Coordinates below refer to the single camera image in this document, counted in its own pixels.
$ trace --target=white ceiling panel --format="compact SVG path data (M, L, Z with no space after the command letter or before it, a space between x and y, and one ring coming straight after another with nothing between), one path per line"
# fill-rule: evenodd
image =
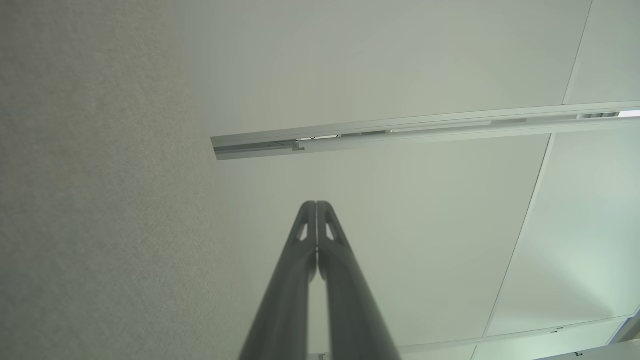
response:
M397 345L483 335L548 135L219 161L259 303L306 200L333 204ZM309 352L329 349L310 291Z
M519 338L477 346L473 360L534 360L542 357L580 352L607 344L621 322L601 323L553 334Z
M560 105L587 0L190 0L210 136Z
M639 139L616 130L552 141L488 335L636 312Z
M475 345L465 345L424 352L412 352L410 354L401 353L400 356L402 360L471 360L475 349Z
M640 100L640 1L593 0L565 104Z

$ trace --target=cutout hole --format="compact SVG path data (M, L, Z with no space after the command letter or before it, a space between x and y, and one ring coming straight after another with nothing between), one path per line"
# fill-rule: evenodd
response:
M329 226L329 224L326 225L326 237L333 241L333 232L331 231L331 227Z
M309 225L305 224L301 230L298 231L298 240L300 241L304 241L308 234L307 234L307 228L309 227Z

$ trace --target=gray wall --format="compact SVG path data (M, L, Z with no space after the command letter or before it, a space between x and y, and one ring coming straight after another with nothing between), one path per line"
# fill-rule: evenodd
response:
M232 359L253 316L171 3L0 5L0 358Z

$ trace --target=ceiling seam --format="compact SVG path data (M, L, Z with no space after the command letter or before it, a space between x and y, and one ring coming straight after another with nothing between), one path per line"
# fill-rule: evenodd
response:
M573 60L573 66L571 67L571 74L569 75L569 82L566 84L566 88L564 90L564 96L562 98L561 105L566 105L566 96L569 94L569 89L573 87L573 83L575 82L574 72L576 70L576 64L578 63L578 58L580 56L580 50L582 49L582 40L584 39L584 33L587 31L587 25L589 24L589 16L591 15L591 7L593 6L593 1L589 4L589 10L587 11L587 19L584 21L584 27L582 29L582 34L580 36L580 42L578 43L578 51L575 52L575 59Z
M476 345L476 347L474 347L473 353L471 353L471 360L474 360L474 356L476 356L476 350L477 349L478 349L478 346Z
M495 302L493 303L493 307L491 309L491 315L489 315L489 320L484 327L484 332L482 337L486 337L487 332L489 331L489 327L493 321L493 316L495 315L495 308L497 307L498 301L500 300L500 294L502 293L502 287L504 286L504 282L507 279L507 274L509 273L509 267L511 266L511 262L518 248L518 242L520 241L520 237L522 236L523 229L525 228L525 224L527 223L527 219L529 218L529 214L534 204L534 200L538 194L540 189L541 179L544 176L544 170L547 167L548 159L550 157L551 149L553 148L554 141L556 139L556 134L552 133L549 135L549 140L547 142L547 147L545 148L545 153L542 157L542 161L540 162L540 169L538 170L538 176L536 178L536 184L533 186L533 191L531 192L531 198L529 199L529 205L527 206L527 212L525 213L524 219L522 220L522 225L520 226L520 232L518 233L518 238L513 247L513 252L511 253L511 258L509 259L509 263L507 264L507 268L504 272L504 277L502 278L502 283L500 284L500 288L498 289L498 295L495 298Z

